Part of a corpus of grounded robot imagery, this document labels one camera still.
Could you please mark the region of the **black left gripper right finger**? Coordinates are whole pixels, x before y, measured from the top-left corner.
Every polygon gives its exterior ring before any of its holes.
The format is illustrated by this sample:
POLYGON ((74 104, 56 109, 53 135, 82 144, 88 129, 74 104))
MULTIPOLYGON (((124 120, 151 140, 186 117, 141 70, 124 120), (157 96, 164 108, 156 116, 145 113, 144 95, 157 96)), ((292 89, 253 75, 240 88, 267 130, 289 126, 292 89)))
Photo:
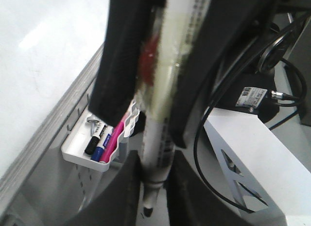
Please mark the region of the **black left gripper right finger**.
POLYGON ((186 147, 184 135, 199 95, 205 94, 205 109, 216 77, 224 77, 221 61, 232 54, 239 62, 239 55, 256 46, 276 4, 277 0, 211 0, 173 98, 169 133, 176 146, 186 147))

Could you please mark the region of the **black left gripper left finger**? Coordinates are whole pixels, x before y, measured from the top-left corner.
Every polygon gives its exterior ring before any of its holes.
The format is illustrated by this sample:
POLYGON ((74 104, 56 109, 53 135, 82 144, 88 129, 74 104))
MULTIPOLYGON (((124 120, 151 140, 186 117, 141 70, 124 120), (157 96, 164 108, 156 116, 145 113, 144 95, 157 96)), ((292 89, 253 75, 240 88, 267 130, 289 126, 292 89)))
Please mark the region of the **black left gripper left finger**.
POLYGON ((89 111, 110 126, 126 113, 135 92, 140 48, 151 11, 165 0, 110 0, 104 48, 89 111))

